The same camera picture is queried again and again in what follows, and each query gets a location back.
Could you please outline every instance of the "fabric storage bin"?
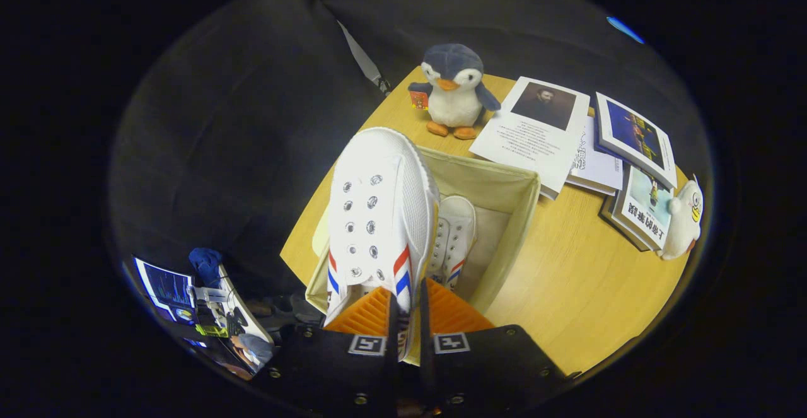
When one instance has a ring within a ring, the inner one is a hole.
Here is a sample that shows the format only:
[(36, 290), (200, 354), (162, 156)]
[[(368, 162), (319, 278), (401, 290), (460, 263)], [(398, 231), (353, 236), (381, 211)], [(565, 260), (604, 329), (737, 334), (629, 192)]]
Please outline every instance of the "fabric storage bin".
[[(429, 148), (418, 149), (432, 171), (441, 198), (458, 194), (476, 208), (477, 242), (467, 255), (455, 293), (484, 314), (524, 243), (535, 213), (540, 177), (534, 171), (521, 168), (452, 156)], [(320, 228), (327, 226), (327, 213), (320, 221)], [(319, 243), (315, 240), (312, 248), (320, 254), (320, 259), (306, 288), (306, 300), (325, 313), (328, 307), (327, 238)], [(418, 308), (413, 311), (412, 324), (419, 324), (419, 311)], [(419, 365), (420, 338), (415, 338), (414, 344), (404, 361)]]

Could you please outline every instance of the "penguin foot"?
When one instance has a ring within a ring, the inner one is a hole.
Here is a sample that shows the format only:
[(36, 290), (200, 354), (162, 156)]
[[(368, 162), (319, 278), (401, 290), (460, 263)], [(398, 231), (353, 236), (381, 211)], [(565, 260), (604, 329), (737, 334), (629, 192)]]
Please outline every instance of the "penguin foot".
[(476, 137), (476, 130), (473, 127), (456, 127), (455, 137), (457, 139), (473, 139)]
[(449, 127), (433, 120), (430, 120), (429, 123), (426, 124), (426, 129), (429, 130), (429, 133), (436, 134), (437, 136), (447, 136), (449, 134)]

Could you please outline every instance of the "white sneaker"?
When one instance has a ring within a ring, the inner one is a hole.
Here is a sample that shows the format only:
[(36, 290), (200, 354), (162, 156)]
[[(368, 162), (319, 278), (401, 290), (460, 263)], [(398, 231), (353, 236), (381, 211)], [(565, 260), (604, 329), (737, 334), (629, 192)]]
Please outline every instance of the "white sneaker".
[(449, 196), (440, 202), (434, 252), (427, 276), (453, 292), (468, 252), (476, 243), (476, 210), (470, 200)]
[(376, 287), (398, 301), (398, 358), (409, 353), (418, 303), (436, 233), (440, 192), (415, 144), (398, 131), (356, 134), (334, 168), (328, 231), (328, 312), (324, 327)]

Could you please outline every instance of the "book cover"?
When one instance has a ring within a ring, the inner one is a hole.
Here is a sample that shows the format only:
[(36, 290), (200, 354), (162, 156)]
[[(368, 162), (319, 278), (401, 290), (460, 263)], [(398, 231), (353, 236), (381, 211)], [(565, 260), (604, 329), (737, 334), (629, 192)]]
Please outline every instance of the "book cover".
[(678, 187), (669, 136), (635, 110), (597, 91), (597, 143), (642, 168), (666, 189)]
[(627, 226), (654, 251), (664, 246), (671, 215), (668, 205), (672, 193), (659, 188), (658, 183), (635, 166), (625, 165), (625, 180), (613, 218)]
[(522, 76), (470, 151), (496, 163), (536, 171), (541, 194), (554, 200), (569, 176), (590, 101), (580, 91)]
[(567, 183), (613, 196), (622, 189), (622, 160), (594, 149), (594, 117), (586, 117)]
[(606, 197), (605, 200), (603, 200), (602, 207), (600, 207), (600, 218), (605, 220), (605, 222), (608, 223), (612, 228), (625, 235), (625, 238), (628, 239), (628, 241), (631, 242), (632, 245), (634, 245), (640, 252), (650, 251), (651, 247), (647, 246), (645, 242), (642, 241), (642, 237), (637, 235), (637, 233), (632, 231), (630, 228), (626, 228), (626, 226), (623, 226), (622, 223), (613, 218), (613, 208), (616, 203), (616, 197)]

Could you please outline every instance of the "computer monitor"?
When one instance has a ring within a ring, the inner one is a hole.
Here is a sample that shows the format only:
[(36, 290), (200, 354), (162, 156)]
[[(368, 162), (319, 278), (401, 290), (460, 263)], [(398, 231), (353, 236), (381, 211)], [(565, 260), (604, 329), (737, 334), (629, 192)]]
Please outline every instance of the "computer monitor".
[(196, 305), (188, 294), (190, 275), (162, 269), (137, 257), (134, 260), (152, 303), (164, 311), (158, 314), (167, 314), (174, 322), (196, 324)]

